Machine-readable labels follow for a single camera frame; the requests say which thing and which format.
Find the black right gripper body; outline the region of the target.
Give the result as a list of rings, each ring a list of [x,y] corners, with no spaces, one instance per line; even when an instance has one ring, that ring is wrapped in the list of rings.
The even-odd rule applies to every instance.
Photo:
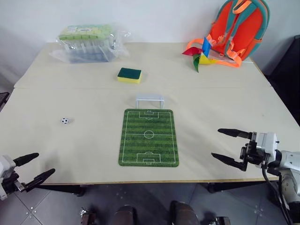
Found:
[[[240,132],[240,137],[250,140],[241,148],[240,159],[242,162],[240,162],[240,168],[247,169],[248,163],[251,163],[262,169],[267,169],[270,157],[269,153],[265,151],[267,133]]]

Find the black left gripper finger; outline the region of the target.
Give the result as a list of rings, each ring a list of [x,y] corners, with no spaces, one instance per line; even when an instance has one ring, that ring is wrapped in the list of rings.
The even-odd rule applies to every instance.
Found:
[[[41,173],[40,175],[36,176],[33,181],[24,185],[25,191],[29,192],[32,189],[36,188],[37,186],[41,185],[45,180],[47,180],[52,174],[55,173],[55,169],[50,169],[46,172]]]
[[[15,166],[22,166],[39,156],[38,153],[31,153],[14,159]]]

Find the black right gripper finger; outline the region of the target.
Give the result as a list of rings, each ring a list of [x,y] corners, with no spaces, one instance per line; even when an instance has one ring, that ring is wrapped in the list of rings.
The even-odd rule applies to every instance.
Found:
[[[221,162],[225,163],[226,165],[238,168],[241,171],[246,171],[246,169],[247,169],[247,162],[237,162],[231,157],[227,157],[227,156],[220,155],[220,154],[217,154],[217,153],[211,153],[211,155],[214,158],[216,158],[216,159],[220,160]]]
[[[252,132],[245,132],[238,129],[229,128],[219,128],[217,131],[231,137],[241,137],[246,139],[251,139],[253,134]]]

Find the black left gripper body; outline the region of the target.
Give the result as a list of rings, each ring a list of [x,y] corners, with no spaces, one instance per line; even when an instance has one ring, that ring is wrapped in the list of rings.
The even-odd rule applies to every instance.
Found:
[[[9,178],[6,178],[2,181],[1,185],[6,194],[11,194],[16,191],[23,192],[26,190],[24,183],[18,181],[19,175],[17,173],[12,173]]]

